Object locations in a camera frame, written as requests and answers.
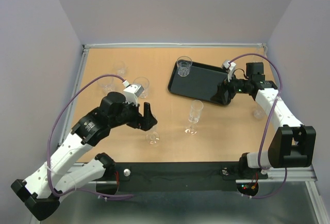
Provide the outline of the clear wine glass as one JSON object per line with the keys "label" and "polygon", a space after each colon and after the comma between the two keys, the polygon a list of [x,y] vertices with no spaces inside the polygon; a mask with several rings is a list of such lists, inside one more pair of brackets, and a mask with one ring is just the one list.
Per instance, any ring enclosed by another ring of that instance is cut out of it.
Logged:
{"label": "clear wine glass", "polygon": [[158,145],[160,136],[158,134],[157,125],[155,124],[146,134],[146,141],[151,145]]}

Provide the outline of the etched stemmed glass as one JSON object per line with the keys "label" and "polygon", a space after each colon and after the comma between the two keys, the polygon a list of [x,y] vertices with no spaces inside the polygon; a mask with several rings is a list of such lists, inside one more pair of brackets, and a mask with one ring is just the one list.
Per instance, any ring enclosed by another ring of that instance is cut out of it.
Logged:
{"label": "etched stemmed glass", "polygon": [[200,120],[204,104],[200,100],[194,100],[190,106],[189,124],[185,127],[185,133],[194,135],[197,132],[197,123]]}

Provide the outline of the faceted tumbler glass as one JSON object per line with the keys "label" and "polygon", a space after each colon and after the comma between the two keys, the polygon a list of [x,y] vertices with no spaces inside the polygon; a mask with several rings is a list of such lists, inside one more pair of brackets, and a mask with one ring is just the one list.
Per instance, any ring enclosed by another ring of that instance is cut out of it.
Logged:
{"label": "faceted tumbler glass", "polygon": [[176,61],[177,65],[177,73],[181,77],[186,77],[190,73],[190,69],[192,66],[192,60],[188,56],[181,56]]}

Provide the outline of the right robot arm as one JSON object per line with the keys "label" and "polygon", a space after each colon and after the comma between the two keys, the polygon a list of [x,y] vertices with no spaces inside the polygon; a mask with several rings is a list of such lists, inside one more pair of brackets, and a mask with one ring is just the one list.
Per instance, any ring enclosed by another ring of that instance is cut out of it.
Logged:
{"label": "right robot arm", "polygon": [[228,105],[238,93],[250,95],[267,115],[267,125],[273,125],[275,135],[267,151],[244,153],[239,159],[237,171],[248,178],[256,169],[304,168],[312,163],[316,130],[298,120],[279,95],[273,81],[266,80],[263,63],[249,62],[243,79],[234,75],[236,65],[226,61],[222,68],[227,77],[218,84],[213,99]]}

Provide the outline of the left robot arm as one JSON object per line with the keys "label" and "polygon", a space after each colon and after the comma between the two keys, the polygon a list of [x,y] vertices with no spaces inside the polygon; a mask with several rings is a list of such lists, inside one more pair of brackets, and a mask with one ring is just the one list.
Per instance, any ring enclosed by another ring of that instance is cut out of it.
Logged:
{"label": "left robot arm", "polygon": [[121,93],[111,92],[73,126],[62,145],[37,171],[15,180],[11,189],[37,220],[45,220],[67,195],[83,190],[93,180],[118,175],[115,161],[106,153],[97,154],[80,169],[68,173],[79,158],[109,136],[111,129],[127,125],[149,131],[156,124],[149,103],[144,103],[144,112],[140,114],[138,104],[130,103]]}

